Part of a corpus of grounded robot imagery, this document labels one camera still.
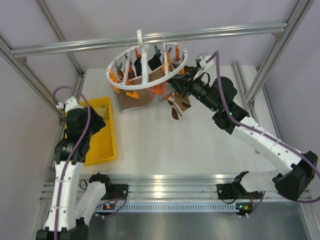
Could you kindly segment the yellow beige sock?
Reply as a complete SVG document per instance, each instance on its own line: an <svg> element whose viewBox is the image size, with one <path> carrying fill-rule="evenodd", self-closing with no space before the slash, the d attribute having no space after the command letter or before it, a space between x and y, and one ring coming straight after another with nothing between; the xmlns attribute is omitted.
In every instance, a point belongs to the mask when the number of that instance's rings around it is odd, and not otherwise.
<svg viewBox="0 0 320 240"><path fill-rule="evenodd" d="M110 118L109 106L108 105L99 105L95 108L97 114L103 118L106 122Z"/></svg>

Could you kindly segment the white round clip hanger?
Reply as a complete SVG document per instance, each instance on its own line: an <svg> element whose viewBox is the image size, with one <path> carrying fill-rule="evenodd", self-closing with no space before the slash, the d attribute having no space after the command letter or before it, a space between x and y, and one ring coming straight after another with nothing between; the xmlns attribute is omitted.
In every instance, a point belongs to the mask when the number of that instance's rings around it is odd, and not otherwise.
<svg viewBox="0 0 320 240"><path fill-rule="evenodd" d="M142 30L137 30L138 44L134 45L117 55L106 68L106 79L113 89L141 90L156 86L157 88L164 82L184 71L188 61L188 51L179 42L164 42L161 45L150 46L142 40ZM152 72L148 66L148 61L154 54L161 54L160 60L165 76L155 81L149 81L149 74ZM134 71L135 77L141 76L141 84L130 85L128 73ZM120 82L117 73L124 72L123 81Z"/></svg>

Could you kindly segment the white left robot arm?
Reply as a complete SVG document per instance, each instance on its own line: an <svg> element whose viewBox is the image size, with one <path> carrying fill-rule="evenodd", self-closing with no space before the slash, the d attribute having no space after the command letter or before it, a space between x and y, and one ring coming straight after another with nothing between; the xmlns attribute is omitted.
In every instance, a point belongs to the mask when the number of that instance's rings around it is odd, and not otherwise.
<svg viewBox="0 0 320 240"><path fill-rule="evenodd" d="M105 127L104 119L89 105L82 106L75 97L59 102L65 112L64 137L55 147L55 182L52 202L44 227L37 240L86 240L89 223L101 199L113 194L110 177L92 175L79 201L77 192L90 141Z"/></svg>

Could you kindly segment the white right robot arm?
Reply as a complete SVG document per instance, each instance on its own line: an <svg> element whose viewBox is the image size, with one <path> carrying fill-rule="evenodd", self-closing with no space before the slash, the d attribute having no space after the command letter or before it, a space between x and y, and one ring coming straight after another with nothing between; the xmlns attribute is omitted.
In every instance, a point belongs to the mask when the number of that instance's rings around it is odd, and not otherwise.
<svg viewBox="0 0 320 240"><path fill-rule="evenodd" d="M204 82L203 74L193 68L183 75L176 75L169 83L181 96L193 96L214 112L214 123L231 136L242 140L260 153L276 169L266 172L243 171L233 180L233 192L246 198L252 192L276 192L291 201L300 196L318 174L318 156L303 153L288 146L261 127L249 113L234 102L238 91L233 82L224 76L214 82Z"/></svg>

